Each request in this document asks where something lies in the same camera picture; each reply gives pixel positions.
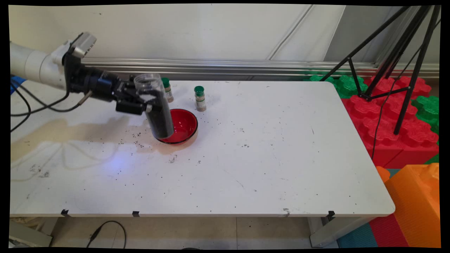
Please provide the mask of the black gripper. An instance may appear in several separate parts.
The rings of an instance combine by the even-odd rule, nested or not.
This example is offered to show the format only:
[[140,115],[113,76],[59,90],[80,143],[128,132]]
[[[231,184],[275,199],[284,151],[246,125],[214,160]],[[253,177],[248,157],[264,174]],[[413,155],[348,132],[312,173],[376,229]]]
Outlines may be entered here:
[[129,75],[128,79],[119,78],[97,68],[75,65],[70,68],[70,92],[84,95],[91,92],[94,99],[116,101],[117,112],[141,115],[151,111],[153,104],[139,96],[134,78],[134,75]]

